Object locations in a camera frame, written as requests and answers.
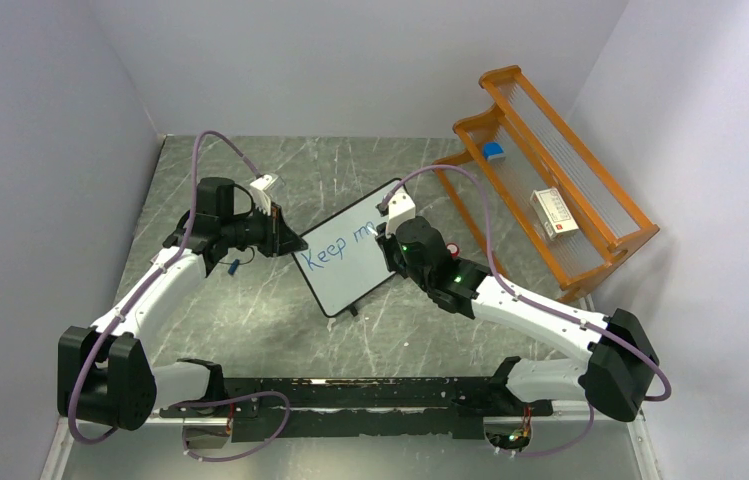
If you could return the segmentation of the blue marker cap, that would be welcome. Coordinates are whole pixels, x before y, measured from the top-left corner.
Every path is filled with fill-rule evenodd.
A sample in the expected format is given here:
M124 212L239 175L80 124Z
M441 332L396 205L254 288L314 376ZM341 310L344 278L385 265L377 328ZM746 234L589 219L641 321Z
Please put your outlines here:
M236 273L239 266L240 266L240 261L238 259L234 260L233 262L229 264L227 273L230 276L233 276Z

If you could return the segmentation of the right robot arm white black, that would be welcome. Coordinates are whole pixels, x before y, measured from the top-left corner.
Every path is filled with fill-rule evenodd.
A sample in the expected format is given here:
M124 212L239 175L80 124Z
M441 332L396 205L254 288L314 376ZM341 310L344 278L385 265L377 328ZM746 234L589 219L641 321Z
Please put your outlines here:
M376 241L388 270L411 279L440 309L512 328L561 353L557 360L510 361L489 389L498 412L512 414L536 401L585 401L609 418L631 422L644 402L669 396L668 390L649 392L659 359L633 313L582 310L498 278L485 265L453 256L422 217L393 233L378 225Z

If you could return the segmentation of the white board black frame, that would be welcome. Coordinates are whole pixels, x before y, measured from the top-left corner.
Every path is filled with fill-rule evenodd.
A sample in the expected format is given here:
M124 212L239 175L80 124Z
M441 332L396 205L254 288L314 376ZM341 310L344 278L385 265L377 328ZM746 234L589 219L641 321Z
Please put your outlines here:
M386 218L377 206L399 182L393 178L302 235L293 259L322 314L335 317L392 277L376 242Z

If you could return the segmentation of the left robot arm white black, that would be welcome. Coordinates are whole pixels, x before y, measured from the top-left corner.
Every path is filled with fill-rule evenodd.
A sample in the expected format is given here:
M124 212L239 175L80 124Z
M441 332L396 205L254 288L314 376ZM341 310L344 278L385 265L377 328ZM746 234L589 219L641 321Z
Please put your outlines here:
M227 400L222 368L198 359L152 366L145 342L154 339L180 302L230 250L265 257L300 252L307 244L285 222L276 174L248 186L223 177L201 179L186 212L152 266L129 293L88 327L72 326L57 347L60 415L134 431L156 410L189 404L211 416Z

